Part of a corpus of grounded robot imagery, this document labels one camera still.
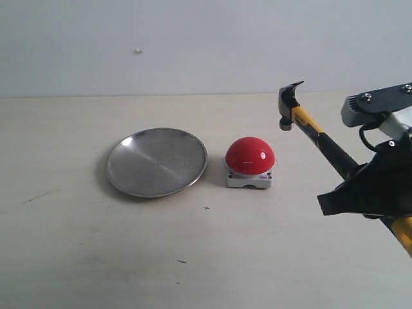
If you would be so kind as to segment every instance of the metal plate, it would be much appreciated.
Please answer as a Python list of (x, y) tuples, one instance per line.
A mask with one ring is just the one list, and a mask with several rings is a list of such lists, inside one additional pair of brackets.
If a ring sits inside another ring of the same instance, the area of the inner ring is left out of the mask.
[(159, 198), (194, 184), (206, 169), (207, 152), (188, 132), (156, 128), (125, 138), (110, 153), (106, 172), (120, 191)]

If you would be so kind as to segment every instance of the red dome button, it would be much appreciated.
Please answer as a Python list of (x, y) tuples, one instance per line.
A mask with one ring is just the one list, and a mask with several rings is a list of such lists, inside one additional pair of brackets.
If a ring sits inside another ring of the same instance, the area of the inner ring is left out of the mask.
[(226, 153), (226, 163), (235, 172), (258, 175), (275, 164), (272, 148), (260, 138), (243, 137), (235, 141)]

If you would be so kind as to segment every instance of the table surface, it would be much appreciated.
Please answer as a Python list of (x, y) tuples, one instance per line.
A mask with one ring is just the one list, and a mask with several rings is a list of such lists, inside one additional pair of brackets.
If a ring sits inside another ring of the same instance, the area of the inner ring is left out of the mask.
[[(340, 119), (347, 94), (298, 100), (363, 163), (372, 153)], [(409, 256), (378, 221), (322, 215), (317, 194), (341, 179), (278, 120), (275, 94), (1, 99), (0, 307), (410, 308)], [(209, 165), (182, 192), (135, 200), (104, 163), (150, 127), (196, 135)], [(225, 187), (243, 136), (273, 147), (273, 188)]]

